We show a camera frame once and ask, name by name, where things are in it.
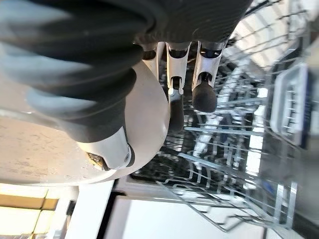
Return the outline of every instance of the black rubber fingertip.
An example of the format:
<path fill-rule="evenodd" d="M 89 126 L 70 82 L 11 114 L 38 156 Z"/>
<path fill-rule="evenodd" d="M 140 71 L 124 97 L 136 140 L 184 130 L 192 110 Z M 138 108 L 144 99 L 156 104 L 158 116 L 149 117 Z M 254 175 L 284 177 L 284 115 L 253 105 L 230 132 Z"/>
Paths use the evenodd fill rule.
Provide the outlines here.
<path fill-rule="evenodd" d="M 180 132 L 184 127 L 183 95 L 174 89 L 172 95 L 168 96 L 170 107 L 169 131 Z"/>
<path fill-rule="evenodd" d="M 192 92 L 192 104 L 196 110 L 201 112 L 212 113 L 216 110 L 217 97 L 207 82 L 202 82 L 195 87 Z"/>

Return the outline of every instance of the dishwasher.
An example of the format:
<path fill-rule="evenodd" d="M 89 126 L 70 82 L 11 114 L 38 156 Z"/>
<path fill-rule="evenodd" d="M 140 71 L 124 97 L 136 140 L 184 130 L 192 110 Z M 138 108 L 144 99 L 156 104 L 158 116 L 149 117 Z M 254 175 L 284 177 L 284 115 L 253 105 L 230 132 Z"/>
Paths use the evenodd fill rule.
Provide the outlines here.
<path fill-rule="evenodd" d="M 183 130 L 169 132 L 157 155 L 120 178 L 115 191 L 183 203 L 226 233 L 249 223 L 291 238 L 296 169 L 302 168 L 311 122 L 318 121 L 311 120 L 309 46 L 309 14 L 301 1 L 253 1 L 223 52 L 216 111 L 202 113 L 191 106 L 193 42 Z M 159 61 L 164 90 L 165 60 Z M 216 219 L 221 208 L 228 213 Z"/>

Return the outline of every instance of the dish rack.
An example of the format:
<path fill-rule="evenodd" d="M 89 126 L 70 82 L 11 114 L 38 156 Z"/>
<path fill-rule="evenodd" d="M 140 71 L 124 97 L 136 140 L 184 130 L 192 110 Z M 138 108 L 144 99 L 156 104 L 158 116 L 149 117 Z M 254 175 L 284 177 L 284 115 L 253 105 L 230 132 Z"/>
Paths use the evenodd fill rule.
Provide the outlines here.
<path fill-rule="evenodd" d="M 302 149 L 289 137 L 297 124 L 291 114 L 280 116 L 289 118 L 289 130 L 272 127 L 272 108 L 280 104 L 273 98 L 277 78 L 303 61 L 308 37 L 307 12 L 299 0 L 253 1 L 223 51 L 213 114 L 191 106 L 197 50 L 192 43 L 184 129 L 168 133 L 154 159 L 131 176 L 158 183 L 224 232 L 250 223 L 285 238 L 297 194 L 292 171 Z M 165 70 L 160 78 L 166 82 Z M 294 89 L 287 91 L 294 94 Z M 301 114 L 296 104 L 284 106 Z"/>

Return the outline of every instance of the wire rack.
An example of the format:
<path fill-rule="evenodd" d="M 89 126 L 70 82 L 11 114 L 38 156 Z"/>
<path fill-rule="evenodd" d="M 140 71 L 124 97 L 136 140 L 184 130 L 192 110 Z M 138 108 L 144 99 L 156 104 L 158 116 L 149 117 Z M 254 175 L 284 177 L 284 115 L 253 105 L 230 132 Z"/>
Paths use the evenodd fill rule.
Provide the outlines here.
<path fill-rule="evenodd" d="M 297 193 L 292 171 L 301 149 L 273 132 L 269 121 L 276 78 L 302 61 L 307 29 L 299 0 L 253 1 L 223 51 L 213 114 L 191 106 L 192 43 L 184 130 L 169 133 L 156 157 L 132 177 L 157 182 L 224 232 L 243 222 L 278 233 L 291 228 Z M 161 78 L 166 81 L 165 72 Z"/>

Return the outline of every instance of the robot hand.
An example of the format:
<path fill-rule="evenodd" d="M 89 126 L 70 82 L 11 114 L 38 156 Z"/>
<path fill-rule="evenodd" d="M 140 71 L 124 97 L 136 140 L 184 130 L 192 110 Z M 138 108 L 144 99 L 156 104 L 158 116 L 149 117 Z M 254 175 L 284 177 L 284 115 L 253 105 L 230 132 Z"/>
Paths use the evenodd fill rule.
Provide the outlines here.
<path fill-rule="evenodd" d="M 213 112 L 222 50 L 251 1 L 2 0 L 2 70 L 28 85 L 28 103 L 93 160 L 108 170 L 127 168 L 134 154 L 139 161 L 126 127 L 127 96 L 139 77 L 132 67 L 144 59 L 158 77 L 157 45 L 166 42 L 170 125 L 181 130 L 190 43 L 198 41 L 193 106 Z"/>

